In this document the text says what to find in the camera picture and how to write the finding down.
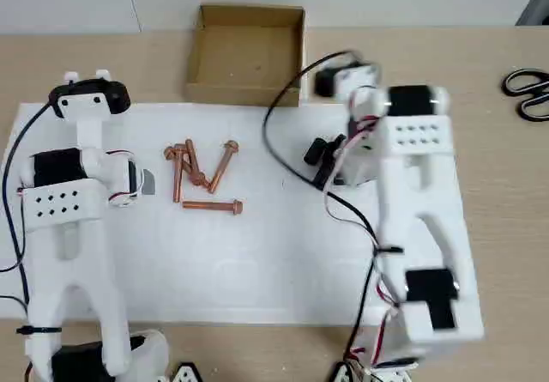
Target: scissors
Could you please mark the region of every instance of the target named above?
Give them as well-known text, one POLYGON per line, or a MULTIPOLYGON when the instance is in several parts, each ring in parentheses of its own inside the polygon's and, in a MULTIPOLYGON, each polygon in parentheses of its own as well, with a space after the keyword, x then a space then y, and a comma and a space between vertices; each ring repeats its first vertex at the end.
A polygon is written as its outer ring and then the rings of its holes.
POLYGON ((510 97, 523 96, 530 94, 532 97, 525 99, 516 106, 518 115, 529 122, 546 122, 549 120, 549 107, 547 114, 536 115, 528 112, 531 106, 540 105, 549 101, 549 73, 538 69, 520 69, 515 70, 504 78, 501 83, 501 89, 504 94, 510 97), (531 77, 533 82, 522 86, 521 88, 513 88, 511 82, 517 77, 531 77))

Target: white plastic bracket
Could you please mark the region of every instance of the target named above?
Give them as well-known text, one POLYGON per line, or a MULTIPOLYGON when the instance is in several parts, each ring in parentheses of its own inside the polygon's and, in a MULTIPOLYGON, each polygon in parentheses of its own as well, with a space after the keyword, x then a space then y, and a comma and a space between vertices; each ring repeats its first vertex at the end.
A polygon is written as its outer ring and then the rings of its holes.
MULTIPOLYGON (((115 376, 130 365, 130 334, 102 220, 107 194, 95 179, 23 190, 31 285, 28 323, 60 327, 66 292, 83 289, 100 320, 103 362, 115 376)), ((61 348, 60 334, 32 334, 25 347, 39 378, 51 382, 51 357, 61 348)))

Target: wooden table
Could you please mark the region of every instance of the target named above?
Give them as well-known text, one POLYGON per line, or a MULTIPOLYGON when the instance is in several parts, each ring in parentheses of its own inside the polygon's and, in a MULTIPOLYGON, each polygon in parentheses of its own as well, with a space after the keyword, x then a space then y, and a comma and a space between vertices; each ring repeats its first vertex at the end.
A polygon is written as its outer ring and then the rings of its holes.
MULTIPOLYGON (((66 70, 109 69, 133 101, 182 101, 189 33, 0 37, 0 143, 20 101, 43 101, 66 70)), ((543 379, 549 331, 549 124, 514 113, 501 77, 549 70, 549 29, 348 28, 307 32, 307 60, 342 48, 383 66, 386 85, 431 83, 452 96, 458 172, 486 326, 482 343, 426 363, 416 381, 543 379)), ((26 358, 15 321, 0 322, 2 381, 21 380, 26 358)), ((206 381, 322 381, 348 329, 163 324, 172 364, 195 361, 206 381)), ((98 337, 71 324, 67 343, 98 337)))

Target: open cardboard box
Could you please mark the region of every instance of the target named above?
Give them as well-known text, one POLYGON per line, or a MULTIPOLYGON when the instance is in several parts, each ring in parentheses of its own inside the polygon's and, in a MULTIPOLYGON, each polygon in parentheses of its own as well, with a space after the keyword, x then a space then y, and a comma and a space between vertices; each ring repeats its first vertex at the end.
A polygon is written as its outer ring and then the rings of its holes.
MULTIPOLYGON (((202 5, 187 71, 187 98, 268 106, 302 68, 304 18, 298 7, 202 5)), ((296 83, 280 106, 297 106, 299 90, 296 83)))

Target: screw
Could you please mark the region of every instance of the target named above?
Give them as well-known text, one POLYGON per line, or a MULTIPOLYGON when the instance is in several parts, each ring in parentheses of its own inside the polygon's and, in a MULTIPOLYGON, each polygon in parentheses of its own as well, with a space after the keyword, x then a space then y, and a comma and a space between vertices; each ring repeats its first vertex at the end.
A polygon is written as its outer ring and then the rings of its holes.
POLYGON ((184 144, 176 143, 173 147, 169 146, 164 149, 164 157, 167 161, 173 161, 173 202, 179 203, 181 201, 181 178, 183 177, 184 158, 186 153, 186 147, 184 144))
POLYGON ((181 204, 185 209, 226 210, 233 215, 240 215, 244 207, 239 200, 232 203, 183 201, 181 204))
POLYGON ((185 147, 187 148, 187 155, 189 156, 190 173, 189 179, 194 186, 200 186, 204 184, 206 176, 200 171, 198 167, 198 159, 196 158, 195 145, 192 140, 185 140, 185 147))
POLYGON ((221 158, 220 164, 217 166, 217 169, 215 170, 214 178, 209 184, 208 191, 210 193, 214 193, 215 190, 217 189, 217 185, 220 183, 221 177, 223 176, 223 173, 225 173, 226 167, 229 165, 229 161, 231 160, 232 155, 234 155, 237 152, 238 152, 238 143, 236 143, 234 140, 229 140, 227 143, 225 143, 225 153, 221 158))

